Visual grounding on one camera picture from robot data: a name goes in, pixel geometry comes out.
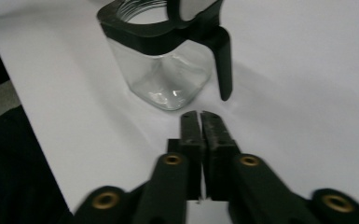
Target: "white table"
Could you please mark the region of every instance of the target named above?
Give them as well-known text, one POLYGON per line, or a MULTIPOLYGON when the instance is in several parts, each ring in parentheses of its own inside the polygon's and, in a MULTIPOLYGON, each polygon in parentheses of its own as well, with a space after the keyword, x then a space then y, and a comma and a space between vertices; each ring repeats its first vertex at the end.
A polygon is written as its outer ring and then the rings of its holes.
MULTIPOLYGON (((359 201, 359 1, 226 0, 234 92, 220 101, 214 77, 174 112, 127 88, 96 20, 108 3, 0 0, 0 54, 72 211, 146 181, 190 110, 220 115, 292 191, 359 201)), ((230 223, 225 203, 189 205, 188 223, 230 223)))

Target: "clear glass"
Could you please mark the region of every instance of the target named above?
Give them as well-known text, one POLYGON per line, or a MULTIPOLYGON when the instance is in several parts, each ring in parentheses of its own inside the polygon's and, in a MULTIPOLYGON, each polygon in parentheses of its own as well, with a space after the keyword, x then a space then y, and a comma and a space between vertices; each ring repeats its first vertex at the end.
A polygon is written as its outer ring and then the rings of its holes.
POLYGON ((159 56, 141 54, 110 38, 108 43, 130 90, 164 110, 187 105, 214 71, 212 52, 189 40, 159 56))

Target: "brass grommet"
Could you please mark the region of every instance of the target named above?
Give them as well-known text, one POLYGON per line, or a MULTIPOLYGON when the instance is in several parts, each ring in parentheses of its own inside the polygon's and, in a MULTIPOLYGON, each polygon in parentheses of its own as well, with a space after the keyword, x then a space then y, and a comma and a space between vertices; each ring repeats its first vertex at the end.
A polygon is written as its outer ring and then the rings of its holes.
POLYGON ((328 207, 341 213, 350 213, 354 210, 353 205, 348 200, 338 195, 328 194, 322 200, 328 207))
POLYGON ((118 204, 119 197, 113 191, 107 191, 92 200, 92 206, 97 209, 108 209, 118 204))
POLYGON ((242 164, 247 166, 257 166, 260 163, 259 159, 253 156, 241 157, 240 161, 242 164))
POLYGON ((169 155, 164 158, 164 162, 169 165, 177 165, 182 162, 179 156, 169 155))

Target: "metal ring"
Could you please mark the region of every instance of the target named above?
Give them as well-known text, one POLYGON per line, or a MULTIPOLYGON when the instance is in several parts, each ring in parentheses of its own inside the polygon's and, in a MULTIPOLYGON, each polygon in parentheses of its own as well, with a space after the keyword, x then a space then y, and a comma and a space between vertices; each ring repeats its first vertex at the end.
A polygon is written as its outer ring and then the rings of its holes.
POLYGON ((169 165, 177 165, 182 162, 182 159, 175 155, 169 155, 164 158, 164 162, 169 165))
POLYGON ((348 200, 338 195, 328 194, 322 200, 328 207, 341 213, 350 213, 354 210, 353 205, 348 200))
POLYGON ((92 206, 97 209, 108 209, 118 204, 119 197, 113 191, 107 191, 92 200, 92 206))
POLYGON ((260 163, 259 159, 253 156, 241 157, 240 161, 242 164, 247 166, 257 166, 260 163))

